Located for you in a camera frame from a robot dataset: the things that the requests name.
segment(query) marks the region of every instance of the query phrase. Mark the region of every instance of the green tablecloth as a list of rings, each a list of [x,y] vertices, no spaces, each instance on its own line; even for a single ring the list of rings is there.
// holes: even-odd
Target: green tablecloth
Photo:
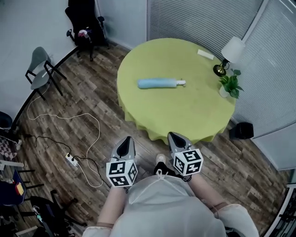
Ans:
[[[151,140],[167,143],[167,134],[173,131],[192,143],[211,141],[227,126],[235,99],[219,95],[221,84],[213,66],[220,61],[198,55],[198,49],[208,52],[185,40],[156,39],[137,46],[122,61],[117,75],[119,105],[125,120],[146,130]],[[186,87],[139,89],[137,80],[145,78],[186,80]]]

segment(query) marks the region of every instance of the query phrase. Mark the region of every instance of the wooden floor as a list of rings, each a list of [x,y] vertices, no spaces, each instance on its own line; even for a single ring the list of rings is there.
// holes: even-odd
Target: wooden floor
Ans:
[[[43,113],[58,114],[71,117],[82,113],[90,113],[100,122],[99,141],[92,147],[89,157],[99,164],[105,177],[105,164],[114,145],[127,135],[135,140],[136,159],[139,165],[138,179],[148,177],[154,169],[155,156],[164,153],[169,157],[168,147],[160,140],[150,141],[145,131],[138,131],[135,124],[124,121],[124,113],[117,100],[117,69],[127,51],[120,46],[112,45],[109,50],[94,51],[94,61],[90,62],[87,53],[78,58],[72,55],[60,67],[66,80],[58,78],[64,93],[61,97],[53,85],[42,99],[32,103],[29,114],[36,117]],[[71,147],[72,155],[85,156],[88,147],[99,135],[97,122],[83,116],[72,120],[63,120],[43,116],[35,121],[27,118],[24,112],[20,124],[25,133],[35,136],[48,136]],[[202,174],[229,203],[243,205],[253,218],[260,234],[271,223],[284,197],[289,172],[277,172],[266,160],[258,148],[250,141],[230,141],[228,128],[223,134],[215,137],[213,142],[199,142],[204,164]],[[39,195],[50,198],[50,190],[56,189],[61,202],[68,202],[73,197],[79,200],[68,214],[89,225],[96,223],[100,210],[108,194],[108,187],[103,184],[93,188],[79,168],[73,168],[65,160],[68,149],[50,140],[38,139],[34,147],[34,139],[24,140],[18,160],[26,164],[26,168],[36,170],[28,177],[33,183],[44,183],[44,187],[31,189],[27,196]],[[80,161],[93,185],[101,180],[87,167],[86,161]],[[30,210],[29,203],[20,206],[22,210]],[[35,218],[26,218],[20,228],[31,227],[37,223]],[[74,227],[80,236],[83,228]]]

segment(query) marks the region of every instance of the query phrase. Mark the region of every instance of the table lamp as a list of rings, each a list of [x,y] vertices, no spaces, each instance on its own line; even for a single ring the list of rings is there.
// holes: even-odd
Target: table lamp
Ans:
[[[244,48],[245,43],[242,42],[238,37],[233,36],[231,40],[221,50],[224,59],[220,65],[215,65],[213,67],[215,74],[219,77],[226,75],[225,66],[229,62],[238,62]]]

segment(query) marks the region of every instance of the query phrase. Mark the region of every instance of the white cube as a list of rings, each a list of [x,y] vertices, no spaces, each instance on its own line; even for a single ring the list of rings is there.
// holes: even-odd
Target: white cube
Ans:
[[[173,166],[183,176],[199,173],[204,158],[199,149],[176,152],[174,154]]]
[[[108,162],[106,176],[114,187],[132,186],[138,170],[134,160]]]

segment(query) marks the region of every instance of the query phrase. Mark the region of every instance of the lamp base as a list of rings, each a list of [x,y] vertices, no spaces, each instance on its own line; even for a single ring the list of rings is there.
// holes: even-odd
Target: lamp base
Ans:
[[[215,65],[213,67],[213,71],[219,77],[222,77],[222,76],[226,75],[226,71],[225,71],[224,67],[221,66],[221,65]]]

